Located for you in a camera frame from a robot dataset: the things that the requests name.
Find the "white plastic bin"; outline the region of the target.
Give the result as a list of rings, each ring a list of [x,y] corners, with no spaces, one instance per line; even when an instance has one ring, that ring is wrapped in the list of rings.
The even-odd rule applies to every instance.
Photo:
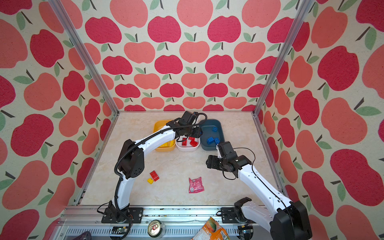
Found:
[[[192,147],[192,146],[190,145],[190,141],[191,141],[191,140],[189,140],[189,139],[188,139],[187,146],[182,146],[183,138],[187,138],[187,139],[188,139],[188,137],[186,137],[186,136],[181,136],[181,139],[180,139],[179,141],[176,141],[176,146],[177,146],[177,148],[178,148],[180,151],[182,151],[182,152],[195,151],[195,150],[198,149],[198,147],[199,147],[200,144],[201,144],[200,139],[199,139],[199,138],[195,138],[195,141],[199,143],[199,145],[198,145],[197,147]]]

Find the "yellow rounded lego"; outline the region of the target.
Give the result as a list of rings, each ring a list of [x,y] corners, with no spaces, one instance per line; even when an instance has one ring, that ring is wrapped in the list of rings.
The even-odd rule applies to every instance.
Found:
[[[165,144],[162,144],[160,146],[160,148],[169,148],[170,147],[170,144],[169,143],[165,143]]]

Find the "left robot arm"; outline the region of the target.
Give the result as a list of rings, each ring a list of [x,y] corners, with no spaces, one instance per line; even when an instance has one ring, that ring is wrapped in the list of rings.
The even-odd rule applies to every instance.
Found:
[[[120,157],[114,167],[114,173],[119,177],[114,197],[108,209],[123,221],[128,214],[123,211],[130,204],[130,195],[135,182],[145,168],[145,156],[161,145],[178,139],[181,136],[199,138],[203,131],[200,123],[186,122],[182,118],[172,120],[155,133],[136,141],[127,140]]]

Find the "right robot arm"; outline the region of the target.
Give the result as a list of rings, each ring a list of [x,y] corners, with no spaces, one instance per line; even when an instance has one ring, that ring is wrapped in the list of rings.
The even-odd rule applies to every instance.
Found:
[[[207,168],[233,173],[245,183],[263,202],[260,207],[250,198],[237,202],[239,221],[253,221],[271,234],[274,240],[310,240],[313,232],[307,208],[300,201],[293,202],[274,188],[253,166],[252,162],[241,155],[233,160],[209,155]]]

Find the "pink snack packet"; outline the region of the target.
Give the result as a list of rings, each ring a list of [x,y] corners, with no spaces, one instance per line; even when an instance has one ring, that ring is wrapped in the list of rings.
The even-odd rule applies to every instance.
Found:
[[[190,187],[189,187],[190,194],[200,193],[205,190],[201,177],[197,179],[189,179],[189,183],[190,183]]]

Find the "orange snack bag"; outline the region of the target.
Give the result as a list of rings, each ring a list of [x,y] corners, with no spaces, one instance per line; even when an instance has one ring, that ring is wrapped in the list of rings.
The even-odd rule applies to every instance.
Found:
[[[227,231],[210,217],[192,240],[230,240]]]

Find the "soda can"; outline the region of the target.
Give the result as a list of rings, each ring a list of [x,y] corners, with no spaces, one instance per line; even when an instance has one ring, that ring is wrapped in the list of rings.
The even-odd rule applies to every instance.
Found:
[[[149,223],[147,233],[151,238],[161,238],[165,233],[165,225],[160,220],[153,220]]]

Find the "green circuit board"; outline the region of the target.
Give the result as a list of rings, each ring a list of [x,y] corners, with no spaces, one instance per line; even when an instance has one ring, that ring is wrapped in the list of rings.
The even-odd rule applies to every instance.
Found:
[[[126,227],[113,227],[112,230],[111,230],[111,234],[112,235],[123,235],[127,232],[127,228]]]

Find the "dark purple object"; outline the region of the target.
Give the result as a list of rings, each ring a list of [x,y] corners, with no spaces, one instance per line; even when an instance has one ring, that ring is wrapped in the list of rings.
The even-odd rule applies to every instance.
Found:
[[[89,231],[85,231],[77,237],[73,238],[73,240],[92,240],[92,235]]]

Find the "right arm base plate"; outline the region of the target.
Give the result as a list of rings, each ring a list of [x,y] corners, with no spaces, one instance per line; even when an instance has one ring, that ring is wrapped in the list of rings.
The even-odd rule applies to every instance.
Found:
[[[239,207],[223,207],[216,212],[216,216],[221,217],[225,224],[256,224],[256,222],[246,219]]]

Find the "aluminium front rail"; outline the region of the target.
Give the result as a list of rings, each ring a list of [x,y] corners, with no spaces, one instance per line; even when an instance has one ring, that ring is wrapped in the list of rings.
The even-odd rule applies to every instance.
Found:
[[[143,218],[140,224],[133,224],[127,234],[127,240],[149,240],[148,225],[160,220],[165,225],[161,240],[190,240],[212,217],[229,234],[230,239],[239,240],[238,226],[246,224],[225,224],[216,212],[223,207],[232,206],[143,206]],[[123,235],[112,235],[113,227],[123,224],[103,224],[101,212],[97,206],[68,207],[57,221],[50,240],[72,240],[85,231],[89,231],[93,240],[117,240]],[[258,224],[254,228],[253,240],[270,240],[271,234]]]

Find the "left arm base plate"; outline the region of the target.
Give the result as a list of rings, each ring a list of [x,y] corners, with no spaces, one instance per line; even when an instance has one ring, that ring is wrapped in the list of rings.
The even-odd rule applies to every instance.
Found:
[[[143,211],[144,208],[132,208],[132,207],[126,207],[121,210],[121,212],[126,216],[129,217],[133,224],[140,224],[143,218]],[[126,220],[126,218],[118,212],[115,208],[107,207],[105,209],[105,212],[103,214],[101,222],[103,224],[128,224],[129,221]]]

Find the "left aluminium post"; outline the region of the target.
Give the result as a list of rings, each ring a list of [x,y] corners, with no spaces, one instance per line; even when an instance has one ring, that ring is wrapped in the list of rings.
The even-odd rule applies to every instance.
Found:
[[[75,26],[73,25],[70,16],[67,14],[64,5],[61,1],[48,1],[50,6],[52,7],[55,15],[57,16],[58,20],[62,24],[63,28],[65,29],[66,33],[69,36],[69,39],[74,44],[74,47],[76,48],[80,58],[82,59],[83,63],[85,64],[89,74],[93,77],[93,80],[95,81],[95,84],[97,85],[98,89],[101,92],[101,95],[105,99],[106,103],[108,104],[109,108],[112,111],[112,114],[114,116],[119,116],[120,111],[117,108],[117,105],[115,101],[113,100],[113,97],[111,96],[103,78],[101,77],[100,73],[98,72],[94,61],[92,60],[91,55],[89,54],[87,48],[85,47],[84,43],[82,42],[81,38],[79,37],[77,30]]]

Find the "aluminium post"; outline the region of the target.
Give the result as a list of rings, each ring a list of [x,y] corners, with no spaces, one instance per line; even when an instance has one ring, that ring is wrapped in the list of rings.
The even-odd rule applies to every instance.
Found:
[[[63,28],[65,29],[66,33],[69,36],[69,39],[74,44],[74,47],[76,48],[80,58],[82,59],[83,63],[85,64],[89,74],[93,77],[93,80],[95,81],[95,84],[97,85],[98,89],[101,92],[101,95],[105,99],[106,103],[108,104],[109,108],[112,111],[112,114],[114,116],[119,116],[120,111],[117,108],[117,105],[115,101],[113,100],[113,97],[111,96],[103,78],[101,77],[100,73],[98,72],[94,61],[92,60],[91,55],[89,54],[87,48],[85,47],[84,43],[82,42],[81,38],[79,37],[77,30],[75,26],[73,25],[70,16],[67,14],[64,5],[61,1],[48,1],[50,6],[52,7],[55,15],[57,16],[58,20],[62,24]]]
[[[306,19],[307,15],[309,14],[310,8],[312,4],[315,3],[315,1],[301,1],[301,5],[298,9],[298,12],[296,14],[296,17],[294,18],[293,24],[288,32],[288,35],[286,37],[286,40],[284,41],[281,50],[279,51],[279,55],[277,57],[277,60],[275,61],[275,64],[272,68],[271,73],[267,77],[266,84],[264,86],[264,89],[262,91],[261,96],[258,98],[257,105],[252,112],[252,117],[254,119],[257,118],[259,111],[261,110],[263,104],[265,103],[265,100],[268,96],[268,93],[270,89],[272,88],[273,82],[277,79],[277,74],[280,72],[282,65],[284,61],[286,60],[286,56],[289,54],[290,50],[293,50],[293,42],[296,39],[301,26],[304,23],[304,20]]]

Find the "right aluminium post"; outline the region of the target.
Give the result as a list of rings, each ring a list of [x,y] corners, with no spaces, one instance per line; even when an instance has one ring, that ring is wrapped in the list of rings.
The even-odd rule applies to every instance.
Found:
[[[268,93],[270,89],[272,88],[273,82],[277,79],[277,74],[280,72],[282,65],[284,61],[286,60],[286,56],[289,54],[290,50],[293,50],[293,42],[296,39],[301,26],[304,23],[304,20],[306,19],[307,15],[309,14],[310,8],[312,4],[315,3],[315,1],[301,1],[301,5],[298,9],[298,12],[296,14],[296,17],[294,18],[293,24],[288,32],[288,35],[286,37],[286,40],[284,41],[281,50],[279,51],[279,55],[277,57],[277,60],[275,61],[275,64],[272,68],[271,73],[267,77],[266,84],[264,86],[264,89],[262,91],[261,96],[258,98],[257,105],[252,112],[252,117],[254,119],[257,118],[259,111],[261,110],[263,104],[265,103],[265,100],[268,96]]]

